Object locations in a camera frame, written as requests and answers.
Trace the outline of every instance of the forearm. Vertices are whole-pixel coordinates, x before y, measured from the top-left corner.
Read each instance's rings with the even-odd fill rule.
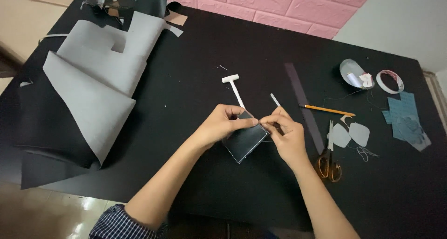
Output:
[[[165,219],[180,187],[205,149],[188,138],[127,203],[125,210],[149,229],[156,230]]]
[[[359,236],[343,215],[309,161],[292,167],[317,239],[357,239]]]

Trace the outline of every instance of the plaid shirt sleeve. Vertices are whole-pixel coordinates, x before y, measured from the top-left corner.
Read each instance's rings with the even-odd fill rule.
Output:
[[[138,224],[124,211],[123,204],[116,204],[99,217],[88,238],[163,239],[166,231],[166,224],[162,224],[157,231]]]

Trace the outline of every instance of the pink brick wall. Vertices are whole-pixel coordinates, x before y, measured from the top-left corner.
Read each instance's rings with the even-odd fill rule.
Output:
[[[332,39],[366,0],[168,0]]]

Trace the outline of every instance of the leather wallet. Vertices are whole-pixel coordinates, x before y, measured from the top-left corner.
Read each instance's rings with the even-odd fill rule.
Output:
[[[253,118],[247,111],[238,116],[239,119]],[[238,164],[249,155],[269,134],[260,124],[254,127],[234,131],[229,137],[222,140]]]

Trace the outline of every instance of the white mallet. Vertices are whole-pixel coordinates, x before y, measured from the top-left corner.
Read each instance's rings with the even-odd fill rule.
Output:
[[[222,83],[230,82],[231,87],[233,88],[234,94],[236,95],[236,98],[237,98],[237,100],[239,102],[239,105],[243,109],[245,109],[244,103],[242,102],[242,99],[240,99],[239,92],[237,91],[236,85],[234,85],[234,81],[238,80],[238,79],[239,79],[239,75],[238,74],[231,75],[231,76],[227,76],[227,77],[222,78]]]

